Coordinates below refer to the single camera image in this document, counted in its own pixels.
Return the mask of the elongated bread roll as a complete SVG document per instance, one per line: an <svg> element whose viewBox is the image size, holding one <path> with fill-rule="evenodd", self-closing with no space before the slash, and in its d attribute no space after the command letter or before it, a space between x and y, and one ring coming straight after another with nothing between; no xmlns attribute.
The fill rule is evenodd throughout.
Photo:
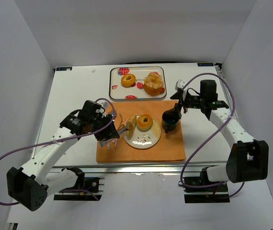
<svg viewBox="0 0 273 230"><path fill-rule="evenodd" d="M127 128L127 131L126 131L126 136L128 139L130 139L133 135L133 132L137 126L137 117L136 115L130 117L127 122L126 122L126 128Z"/></svg>

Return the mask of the golden bagel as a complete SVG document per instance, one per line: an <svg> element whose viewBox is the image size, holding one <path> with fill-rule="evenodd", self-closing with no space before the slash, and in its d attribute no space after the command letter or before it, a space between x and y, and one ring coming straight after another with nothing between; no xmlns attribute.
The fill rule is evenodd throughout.
<svg viewBox="0 0 273 230"><path fill-rule="evenodd" d="M141 115L136 121L137 128L141 131L149 130L153 125L153 119L148 114Z"/></svg>

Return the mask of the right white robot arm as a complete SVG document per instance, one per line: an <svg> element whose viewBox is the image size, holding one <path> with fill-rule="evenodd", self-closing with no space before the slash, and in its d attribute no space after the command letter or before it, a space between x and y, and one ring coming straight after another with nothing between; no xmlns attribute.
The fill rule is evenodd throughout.
<svg viewBox="0 0 273 230"><path fill-rule="evenodd" d="M198 95L190 95L185 82L176 82L176 93L171 97L177 100L174 108L166 111L164 122L178 121L181 112L189 108L200 109L206 118L214 124L230 147L227 163L211 166L205 170L205 178L210 183L233 183L264 180L268 175L269 146L264 140L256 140L248 134L236 119L231 117L231 110L218 100L216 82L202 80Z"/></svg>

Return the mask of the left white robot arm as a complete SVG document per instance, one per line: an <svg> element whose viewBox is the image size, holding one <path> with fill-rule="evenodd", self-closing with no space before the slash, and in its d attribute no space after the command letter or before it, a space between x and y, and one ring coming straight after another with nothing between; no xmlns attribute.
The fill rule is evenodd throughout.
<svg viewBox="0 0 273 230"><path fill-rule="evenodd" d="M114 114L105 114L103 106L87 100L80 110L71 112L60 123L49 144L20 168L7 172L8 194L30 211L36 211L48 196L62 190L82 191L84 172L76 167L63 168L54 176L49 171L55 163L86 134L94 134L97 141L119 138Z"/></svg>

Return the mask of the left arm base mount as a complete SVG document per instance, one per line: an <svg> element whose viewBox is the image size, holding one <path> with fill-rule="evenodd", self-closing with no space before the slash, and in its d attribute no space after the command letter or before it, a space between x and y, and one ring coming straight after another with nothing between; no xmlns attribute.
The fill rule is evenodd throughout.
<svg viewBox="0 0 273 230"><path fill-rule="evenodd" d="M81 184L54 194L55 201L99 201L104 190L103 177L85 177Z"/></svg>

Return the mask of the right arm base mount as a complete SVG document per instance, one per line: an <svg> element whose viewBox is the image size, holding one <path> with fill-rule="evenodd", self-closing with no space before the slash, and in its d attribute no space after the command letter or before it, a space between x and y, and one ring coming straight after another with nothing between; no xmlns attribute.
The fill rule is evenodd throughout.
<svg viewBox="0 0 273 230"><path fill-rule="evenodd" d="M183 177L183 182L197 188L190 188L182 185L184 188L184 202L186 204L213 204L229 203L228 186L226 184L212 186L217 182L208 180L206 168L202 168L199 176Z"/></svg>

